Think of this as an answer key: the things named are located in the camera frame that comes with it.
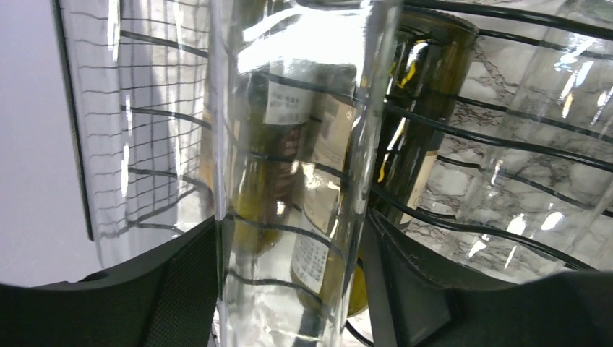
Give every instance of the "gray surface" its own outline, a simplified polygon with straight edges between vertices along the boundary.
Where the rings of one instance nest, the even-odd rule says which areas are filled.
[[[100,269],[87,240],[50,1],[0,1],[0,282]]]

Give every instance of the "clear glass cylinder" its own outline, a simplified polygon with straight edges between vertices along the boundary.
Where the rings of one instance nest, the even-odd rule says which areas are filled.
[[[208,0],[63,0],[91,239],[102,267],[212,215],[201,166]]]
[[[613,4],[605,0],[566,1],[558,15],[613,27]],[[494,136],[613,163],[612,54],[611,41],[548,29]],[[567,253],[613,198],[611,172],[529,150],[492,149],[480,172],[458,211],[460,222],[499,228]],[[442,252],[516,282],[562,267],[551,257],[489,235],[453,234]]]
[[[220,342],[339,346],[397,1],[213,1]]]

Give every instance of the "white label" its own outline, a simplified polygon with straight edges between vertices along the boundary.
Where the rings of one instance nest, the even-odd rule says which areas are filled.
[[[355,108],[327,95],[312,162],[343,170],[354,117]],[[304,192],[303,210],[319,229],[327,231],[330,214],[340,193],[340,178],[319,170],[312,176],[315,182],[305,181],[308,187],[314,187]]]
[[[426,189],[426,183],[428,183],[428,179],[430,178],[430,172],[434,167],[434,163],[437,161],[437,154],[428,152],[426,157],[424,158],[424,162],[421,163],[421,168],[419,169],[419,173],[417,174],[417,179],[415,180],[415,185],[413,186],[413,190],[411,191],[411,195],[408,197],[408,201],[406,205],[412,209],[416,209],[417,205],[419,205],[419,198],[421,194],[424,193],[424,189]],[[408,223],[412,219],[411,216],[403,214],[400,219],[400,223]]]
[[[300,228],[328,239],[304,213]],[[322,289],[329,251],[328,247],[320,241],[304,235],[298,235],[293,246],[291,269],[296,277],[315,293],[319,293]]]
[[[317,69],[308,61],[275,61],[270,73],[291,80],[313,84]],[[277,82],[268,82],[268,104],[264,123],[274,125],[302,124],[309,119],[315,92]]]

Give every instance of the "bottle label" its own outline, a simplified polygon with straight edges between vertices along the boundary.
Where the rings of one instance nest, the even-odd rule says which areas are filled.
[[[275,61],[270,64],[270,73],[291,80],[313,84],[317,70],[310,62]],[[303,124],[309,119],[314,92],[290,87],[277,82],[268,82],[268,104],[264,123],[274,125]]]
[[[301,127],[293,127],[283,135],[279,143],[281,148],[280,154],[283,157],[296,157],[300,145],[301,131]],[[298,168],[293,167],[294,163],[275,163],[272,165],[275,166],[275,172],[270,175],[270,179],[274,180],[272,182],[274,188],[271,192],[271,200],[269,201],[272,201],[273,205],[267,207],[267,215],[287,215],[290,211],[290,207],[286,206],[286,204],[291,201],[291,195],[293,193],[292,183]]]
[[[300,228],[327,238],[321,230],[311,223],[305,213],[302,213]],[[315,293],[319,293],[322,289],[329,251],[327,246],[320,241],[303,235],[296,238],[296,243],[293,246],[291,269],[296,277]]]
[[[323,102],[322,124],[312,162],[342,171],[356,110],[331,95],[326,95]],[[311,189],[304,193],[303,210],[316,227],[326,232],[330,213],[338,201],[340,178],[324,171],[314,172],[311,176],[305,177],[305,184]]]
[[[416,209],[417,205],[419,205],[419,198],[426,189],[426,183],[428,183],[428,178],[430,177],[430,173],[432,172],[432,168],[434,167],[434,163],[436,163],[436,161],[437,152],[430,151],[426,153],[424,161],[421,163],[419,173],[417,174],[417,179],[415,180],[415,185],[413,186],[411,195],[408,197],[408,201],[406,203],[408,207]],[[400,219],[400,224],[406,224],[410,222],[411,219],[411,216],[403,214],[402,218]]]
[[[331,95],[323,98],[323,117],[313,149],[312,162],[343,170],[355,108]],[[340,178],[323,171],[304,170],[303,220],[301,227],[330,239],[330,221],[340,193]],[[330,250],[318,240],[298,235],[294,247],[292,269],[298,279],[315,293],[322,287]]]
[[[208,124],[212,124],[211,115],[208,111],[204,111],[202,119]],[[210,129],[202,128],[200,135],[200,179],[211,189],[215,191],[213,183],[213,132]]]

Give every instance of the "wine bottle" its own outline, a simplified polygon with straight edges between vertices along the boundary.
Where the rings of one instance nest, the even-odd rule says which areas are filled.
[[[320,130],[312,151],[311,162],[319,163],[345,172],[346,155],[351,138],[355,116],[352,95],[356,86],[356,68],[336,65],[328,69],[329,90],[325,95]],[[347,249],[347,230],[350,223],[343,219],[343,196],[345,183],[325,171],[308,172],[305,165],[304,184],[306,188],[301,202],[302,219],[300,228],[327,239],[337,249]],[[291,260],[291,278],[294,283],[307,288],[321,299],[299,292],[299,299],[305,309],[321,312],[322,303],[340,302],[339,277],[344,277],[346,260],[342,252],[334,252],[319,240],[298,235]],[[305,314],[312,322],[302,322],[301,333],[317,335],[324,322],[317,319],[319,314]]]
[[[387,103],[447,123],[472,62],[478,29],[442,12],[405,7],[400,17]],[[443,133],[397,114],[384,113],[373,184],[416,208]],[[372,194],[369,205],[402,228],[410,220]],[[368,304],[364,272],[356,268],[349,317]]]
[[[270,64],[270,73],[313,83],[317,66],[309,61],[275,61]],[[239,217],[233,235],[233,249],[238,253],[261,254],[279,239],[279,231],[262,225],[283,223],[291,210],[298,171],[293,161],[311,114],[314,92],[268,78],[258,72],[248,74],[238,90],[247,99],[246,105],[237,107],[244,114],[235,122],[234,133],[249,145],[243,149],[248,153],[236,155],[232,174],[238,182],[231,198],[231,207]]]

